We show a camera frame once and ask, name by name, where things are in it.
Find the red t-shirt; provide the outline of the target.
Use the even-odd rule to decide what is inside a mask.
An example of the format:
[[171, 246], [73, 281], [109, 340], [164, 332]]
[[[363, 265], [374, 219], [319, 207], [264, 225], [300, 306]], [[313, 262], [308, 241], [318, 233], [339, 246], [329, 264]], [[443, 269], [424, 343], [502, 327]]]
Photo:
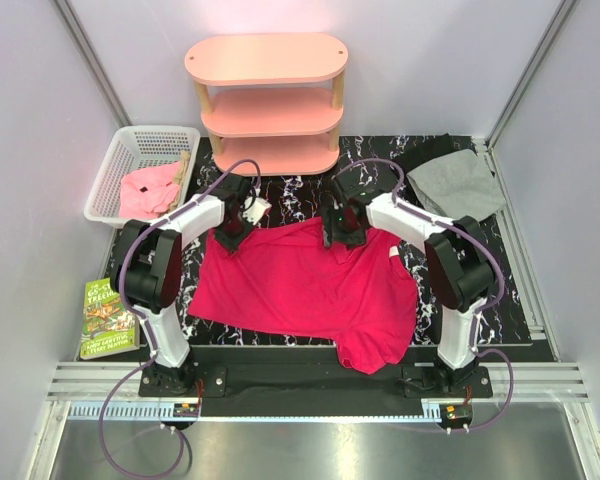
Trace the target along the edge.
[[374, 374], [404, 357], [417, 323], [417, 283], [399, 243], [370, 229], [360, 247], [325, 247], [318, 218], [258, 228], [235, 253], [208, 237], [188, 312], [251, 331], [329, 339], [344, 367]]

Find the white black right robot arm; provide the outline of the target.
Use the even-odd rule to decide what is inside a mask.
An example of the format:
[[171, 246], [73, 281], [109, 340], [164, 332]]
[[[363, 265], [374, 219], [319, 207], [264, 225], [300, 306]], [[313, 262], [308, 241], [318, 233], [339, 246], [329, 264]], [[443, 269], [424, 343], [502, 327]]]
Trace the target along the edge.
[[477, 220], [441, 217], [400, 199], [403, 181], [402, 173], [386, 170], [367, 183], [356, 180], [349, 168], [334, 174], [335, 205], [322, 214], [324, 244], [357, 248], [376, 229], [424, 253], [430, 289], [442, 305], [442, 326], [434, 366], [422, 375], [422, 383], [452, 397], [475, 374], [478, 314], [499, 302], [505, 282], [495, 257], [478, 239]]

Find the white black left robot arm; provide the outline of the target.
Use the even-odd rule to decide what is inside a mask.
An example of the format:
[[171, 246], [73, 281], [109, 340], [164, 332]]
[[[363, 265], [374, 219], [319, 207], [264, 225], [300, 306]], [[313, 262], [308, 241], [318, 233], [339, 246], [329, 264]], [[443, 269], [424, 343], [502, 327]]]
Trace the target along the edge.
[[191, 348], [177, 314], [182, 255], [194, 240], [217, 228], [231, 252], [251, 233], [246, 217], [256, 205], [260, 182], [234, 174], [221, 176], [203, 193], [152, 222], [130, 220], [114, 249], [111, 287], [137, 316], [150, 351], [143, 367], [146, 384], [176, 396], [195, 386]]

